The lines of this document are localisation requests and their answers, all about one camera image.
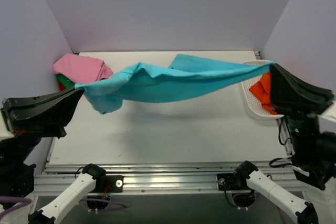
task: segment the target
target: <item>orange cloth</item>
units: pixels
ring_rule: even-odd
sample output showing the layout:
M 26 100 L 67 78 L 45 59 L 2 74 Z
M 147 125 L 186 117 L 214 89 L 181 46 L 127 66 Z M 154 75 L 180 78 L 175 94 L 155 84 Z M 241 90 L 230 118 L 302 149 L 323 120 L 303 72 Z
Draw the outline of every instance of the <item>orange cloth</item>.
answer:
M 249 88 L 250 92 L 261 102 L 261 106 L 273 115 L 278 113 L 272 110 L 270 100 L 271 73 L 264 73 L 260 81 Z

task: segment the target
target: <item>pink cloth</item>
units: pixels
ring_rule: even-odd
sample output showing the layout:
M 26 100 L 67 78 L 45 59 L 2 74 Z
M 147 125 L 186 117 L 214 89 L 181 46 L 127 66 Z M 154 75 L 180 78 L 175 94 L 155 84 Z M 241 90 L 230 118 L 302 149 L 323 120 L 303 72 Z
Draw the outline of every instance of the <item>pink cloth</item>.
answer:
M 54 73 L 61 73 L 74 83 L 90 83 L 109 78 L 113 72 L 103 60 L 66 54 L 52 66 Z

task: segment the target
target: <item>white basket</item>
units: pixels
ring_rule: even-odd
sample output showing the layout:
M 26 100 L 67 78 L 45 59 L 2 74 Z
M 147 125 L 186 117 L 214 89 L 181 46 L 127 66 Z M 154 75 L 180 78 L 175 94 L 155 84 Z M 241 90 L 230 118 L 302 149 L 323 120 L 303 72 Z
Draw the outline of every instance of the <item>white basket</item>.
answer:
M 268 60 L 252 60 L 244 61 L 242 64 L 259 65 L 269 62 Z M 257 120 L 275 120 L 283 117 L 283 115 L 273 115 L 265 110 L 260 101 L 249 91 L 255 83 L 260 80 L 261 76 L 256 76 L 241 82 L 241 96 L 243 97 L 244 106 L 247 114 Z

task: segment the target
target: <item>white wall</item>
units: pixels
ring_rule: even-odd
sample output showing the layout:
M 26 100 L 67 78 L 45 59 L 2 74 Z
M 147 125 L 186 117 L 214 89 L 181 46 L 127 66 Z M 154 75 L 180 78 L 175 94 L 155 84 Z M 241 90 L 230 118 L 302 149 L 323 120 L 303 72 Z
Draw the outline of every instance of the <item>white wall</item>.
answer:
M 74 51 L 260 50 L 288 0 L 46 0 Z
M 336 93 L 336 0 L 290 0 L 263 55 Z M 322 126 L 336 130 L 334 124 Z
M 70 47 L 45 0 L 0 0 L 0 99 L 57 91 L 52 65 Z M 49 140 L 26 163 L 41 167 Z

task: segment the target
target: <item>folded clothes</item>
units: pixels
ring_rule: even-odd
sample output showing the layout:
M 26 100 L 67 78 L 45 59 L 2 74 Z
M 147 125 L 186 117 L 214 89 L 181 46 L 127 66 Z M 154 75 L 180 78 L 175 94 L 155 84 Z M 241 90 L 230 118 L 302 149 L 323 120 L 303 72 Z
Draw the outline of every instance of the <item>folded clothes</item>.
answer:
M 261 102 L 261 106 L 273 115 L 278 113 L 272 110 L 270 90 L 271 90 L 271 73 L 267 72 L 261 76 L 260 81 L 256 82 L 249 88 L 250 92 Z
M 75 84 L 101 114 L 115 111 L 122 100 L 175 102 L 199 97 L 269 71 L 273 62 L 246 65 L 191 55 L 177 55 L 169 68 L 138 63 L 107 80 Z
M 66 54 L 52 66 L 55 74 L 63 74 L 74 83 L 91 83 L 109 78 L 113 72 L 103 60 Z
M 61 88 L 62 90 L 64 90 L 64 89 L 71 89 L 75 86 L 75 83 L 73 81 L 69 80 L 69 78 L 67 78 L 61 73 L 56 75 L 56 79 L 61 84 L 60 91 L 61 91 Z

